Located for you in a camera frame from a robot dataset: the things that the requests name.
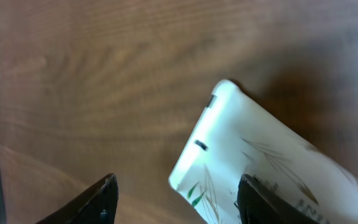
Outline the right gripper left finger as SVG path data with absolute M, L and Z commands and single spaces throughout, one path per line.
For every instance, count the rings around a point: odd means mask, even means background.
M 114 224 L 118 199 L 117 179 L 110 173 L 37 224 Z

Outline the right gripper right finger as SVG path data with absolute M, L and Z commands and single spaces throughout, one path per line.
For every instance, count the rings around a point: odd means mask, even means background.
M 242 224 L 317 224 L 248 174 L 239 182 L 237 204 Z

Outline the white tube gold cap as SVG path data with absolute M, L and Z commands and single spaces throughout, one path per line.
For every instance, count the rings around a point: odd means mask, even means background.
M 317 223 L 358 223 L 358 178 L 221 80 L 168 182 L 204 221 L 239 223 L 244 174 Z

